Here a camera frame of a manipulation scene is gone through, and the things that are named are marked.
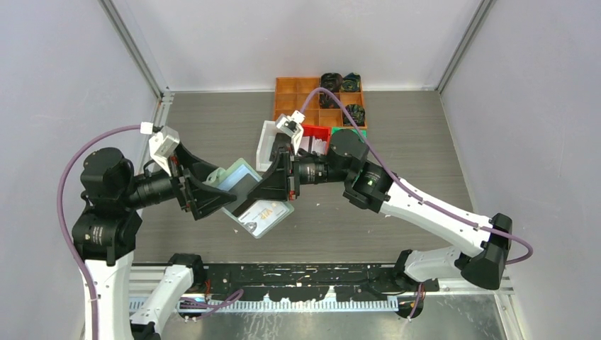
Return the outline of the white VIP card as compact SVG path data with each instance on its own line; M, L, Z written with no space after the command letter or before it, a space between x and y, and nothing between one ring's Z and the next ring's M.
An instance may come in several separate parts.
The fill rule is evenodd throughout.
M289 207L282 202L261 200L243 212L238 221L250 234L260 238L289 212Z

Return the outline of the green card holder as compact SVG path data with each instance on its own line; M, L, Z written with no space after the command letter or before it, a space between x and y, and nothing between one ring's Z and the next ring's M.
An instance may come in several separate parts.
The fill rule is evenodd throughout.
M256 239L263 237L294 211L287 202L248 198L250 190L261 179L243 158L239 158L229 168L219 168L210 173L205 181L211 187L236 195L236 200L224 206L222 211Z

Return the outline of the white plastic bin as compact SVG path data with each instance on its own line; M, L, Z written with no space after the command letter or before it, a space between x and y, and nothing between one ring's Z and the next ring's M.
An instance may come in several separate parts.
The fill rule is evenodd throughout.
M264 121L255 157L255 169L258 172L267 171L273 160L275 160L276 156L273 148L276 141L276 135L279 132L280 130L276 128L276 123L274 121Z

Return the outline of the red plastic bin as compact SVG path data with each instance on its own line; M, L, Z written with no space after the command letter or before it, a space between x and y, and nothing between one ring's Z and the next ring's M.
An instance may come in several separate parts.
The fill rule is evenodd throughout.
M309 153L326 154L330 145L332 129L317 125L303 125L300 149Z

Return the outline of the green plastic bin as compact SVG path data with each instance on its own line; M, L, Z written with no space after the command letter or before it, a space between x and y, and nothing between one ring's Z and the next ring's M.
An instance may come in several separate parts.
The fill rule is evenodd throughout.
M362 130L362 129L354 129L353 127L332 127L331 128L331 135L334 135L336 132L340 131L340 130L349 130L352 131L353 133L357 134L357 135L363 135L364 137L366 136L366 131Z

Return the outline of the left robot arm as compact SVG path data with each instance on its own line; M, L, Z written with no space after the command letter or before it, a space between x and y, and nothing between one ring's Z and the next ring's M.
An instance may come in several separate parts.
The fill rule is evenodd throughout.
M196 293L207 281L202 258L174 254L143 306L130 313L130 271L139 210L168 200L200 220L235 201L232 193L207 183L217 167L178 146L170 155L171 172L135 174L119 149L107 147L84 161L80 181L85 209L72 228L74 248L86 266L83 275L88 339L159 339L181 296Z

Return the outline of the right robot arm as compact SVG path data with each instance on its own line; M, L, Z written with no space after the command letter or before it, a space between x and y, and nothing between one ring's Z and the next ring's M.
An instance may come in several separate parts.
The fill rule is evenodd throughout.
M409 291L426 281L460 277L497 290L509 263L511 218L502 213L477 215L438 200L382 163L369 161L370 150L364 136L349 129L331 136L326 154L296 155L290 144L279 140L270 167L243 194L234 213L248 222L260 203L289 202L299 196L302 185L340 182L343 196L357 208L406 220L450 244L431 251L402 251L392 271L398 288Z

